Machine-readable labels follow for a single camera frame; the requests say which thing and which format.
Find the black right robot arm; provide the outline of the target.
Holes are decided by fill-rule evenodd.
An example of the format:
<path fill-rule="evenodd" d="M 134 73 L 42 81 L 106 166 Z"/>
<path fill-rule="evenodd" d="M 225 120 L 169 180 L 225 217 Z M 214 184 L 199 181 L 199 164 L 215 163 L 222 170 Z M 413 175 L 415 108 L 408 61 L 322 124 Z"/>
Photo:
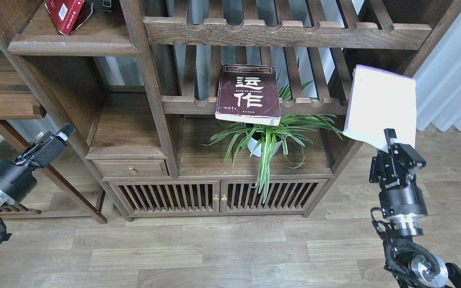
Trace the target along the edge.
<path fill-rule="evenodd" d="M 423 235 L 418 219 L 427 216 L 421 190 L 417 187 L 417 171 L 426 161 L 408 144 L 397 141 L 395 129 L 385 129 L 387 150 L 377 150 L 373 157 L 369 181 L 378 183 L 379 207 L 383 220 L 372 219 L 373 228 L 382 239 L 385 270 L 401 288 L 446 288 L 450 281 L 461 288 L 461 269 L 413 242 Z"/>

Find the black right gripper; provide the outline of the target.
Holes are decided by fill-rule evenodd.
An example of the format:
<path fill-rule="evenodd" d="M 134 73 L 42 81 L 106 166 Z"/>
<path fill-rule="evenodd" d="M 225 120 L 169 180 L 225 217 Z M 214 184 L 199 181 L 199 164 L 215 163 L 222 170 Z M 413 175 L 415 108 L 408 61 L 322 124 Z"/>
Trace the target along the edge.
<path fill-rule="evenodd" d="M 426 161 L 408 144 L 396 143 L 395 129 L 384 129 L 386 148 L 378 150 L 370 168 L 371 183 L 379 183 L 379 202 L 384 218 L 401 215 L 428 215 L 421 189 L 416 184 L 417 171 Z"/>

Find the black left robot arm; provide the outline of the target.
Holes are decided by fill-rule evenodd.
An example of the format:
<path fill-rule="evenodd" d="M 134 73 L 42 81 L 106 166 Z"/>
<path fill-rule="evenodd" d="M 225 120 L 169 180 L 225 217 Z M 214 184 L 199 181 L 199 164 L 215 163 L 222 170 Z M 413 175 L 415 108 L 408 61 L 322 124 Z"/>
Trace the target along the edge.
<path fill-rule="evenodd" d="M 32 172 L 48 167 L 66 148 L 67 139 L 76 129 L 66 123 L 53 134 L 47 132 L 40 140 L 33 142 L 12 162 L 0 160 L 0 208 L 19 204 L 37 185 Z M 0 245 L 9 240 L 6 225 L 0 218 Z"/>

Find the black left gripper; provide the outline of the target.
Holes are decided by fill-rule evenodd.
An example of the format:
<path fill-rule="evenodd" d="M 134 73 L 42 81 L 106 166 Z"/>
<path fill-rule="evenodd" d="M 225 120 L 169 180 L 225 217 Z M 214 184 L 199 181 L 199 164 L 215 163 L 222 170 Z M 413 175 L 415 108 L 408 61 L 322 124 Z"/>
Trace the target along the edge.
<path fill-rule="evenodd" d="M 66 148 L 76 129 L 70 123 L 56 134 L 45 134 L 28 146 L 13 162 L 0 161 L 0 204 L 18 204 L 37 185 L 32 172 L 46 168 Z"/>

